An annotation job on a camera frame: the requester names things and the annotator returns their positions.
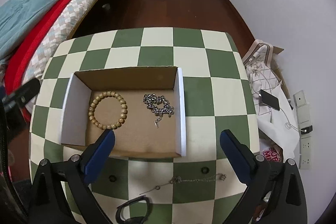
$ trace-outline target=thin chain bracelet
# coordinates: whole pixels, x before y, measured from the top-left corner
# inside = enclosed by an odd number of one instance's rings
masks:
[[[169,185],[169,184],[177,184],[177,183],[181,183],[181,182],[210,182],[210,181],[216,181],[217,176],[219,176],[218,180],[224,181],[226,179],[226,175],[222,174],[222,173],[217,173],[216,175],[212,175],[212,176],[204,178],[204,179],[182,179],[181,177],[172,177],[172,179],[170,181],[168,181],[167,183],[162,184],[162,185],[156,185],[153,189],[148,190],[146,192],[143,192],[139,195],[149,193],[153,190],[160,190],[162,186],[166,186],[166,185]]]
[[[174,107],[170,106],[169,101],[162,95],[156,96],[155,94],[145,94],[143,97],[143,102],[147,104],[147,108],[150,109],[155,116],[159,116],[155,121],[154,124],[158,128],[159,121],[162,120],[163,114],[168,114],[170,118],[174,114]],[[158,108],[156,105],[163,104],[162,108]]]
[[[95,118],[95,109],[97,107],[97,105],[99,104],[99,102],[106,98],[106,97],[114,97],[116,98],[119,103],[121,104],[121,115],[120,115],[120,119],[114,123],[114,124],[109,124],[109,125],[103,125],[100,122],[97,121],[97,119]],[[99,129],[117,129],[118,127],[121,127],[121,125],[125,122],[126,118],[127,118],[127,105],[126,105],[126,101],[124,100],[123,97],[120,96],[120,94],[115,93],[114,91],[104,91],[103,93],[101,93],[99,96],[97,96],[95,99],[93,99],[92,103],[90,104],[89,107],[89,120]]]

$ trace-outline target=checkered table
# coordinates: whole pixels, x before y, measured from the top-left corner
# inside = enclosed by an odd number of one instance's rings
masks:
[[[173,176],[201,179],[224,173],[225,181],[190,182],[147,193],[153,211],[146,224],[220,224],[246,186],[236,177],[219,145],[230,129],[253,153],[259,151],[257,118],[249,82],[237,48],[227,33],[139,28],[97,33],[60,44],[50,58],[30,127],[30,168],[34,178],[43,158],[68,160],[80,151],[59,143],[61,108],[70,74],[79,70],[128,66],[178,66],[183,70],[187,156],[164,160],[109,158],[91,185],[102,209],[115,221],[116,207]],[[210,169],[207,175],[202,167]],[[109,176],[116,176],[115,182]],[[84,223],[67,183],[63,183],[75,218]],[[124,210],[126,218],[144,215],[145,203]]]

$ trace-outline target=wooden floor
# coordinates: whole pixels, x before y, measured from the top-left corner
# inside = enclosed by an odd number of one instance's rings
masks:
[[[102,8],[110,4],[107,12]],[[180,27],[228,32],[243,56],[253,35],[229,0],[99,0],[73,37],[139,27]]]

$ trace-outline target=silver chain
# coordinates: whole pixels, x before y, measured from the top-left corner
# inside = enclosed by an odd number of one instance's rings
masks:
[[[156,96],[155,94],[145,94],[143,102],[147,104],[147,108],[150,109],[155,116],[159,116],[155,121],[155,125],[158,128],[159,121],[162,120],[163,114],[168,114],[170,118],[174,114],[174,107],[170,106],[169,101],[162,95]],[[156,105],[163,104],[162,108],[158,108]]]
[[[160,190],[162,186],[166,186],[168,184],[177,184],[177,183],[182,183],[182,182],[210,182],[210,181],[216,181],[217,176],[219,176],[218,180],[224,181],[226,179],[226,175],[222,174],[222,173],[217,173],[216,175],[212,175],[212,176],[204,178],[204,179],[182,179],[179,176],[178,177],[172,177],[172,179],[169,182],[167,182],[165,184],[162,184],[162,185],[156,185],[153,189],[151,189],[149,191],[146,191],[146,192],[143,192],[140,195],[149,193],[153,190]]]

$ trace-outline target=dark brown floor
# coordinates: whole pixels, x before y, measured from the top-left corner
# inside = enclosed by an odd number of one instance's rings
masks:
[[[110,4],[110,11],[102,8]],[[229,0],[99,0],[73,37],[116,29],[180,27],[228,32],[243,56],[254,38]],[[29,178],[29,133],[16,137],[9,149],[16,158],[15,181]]]

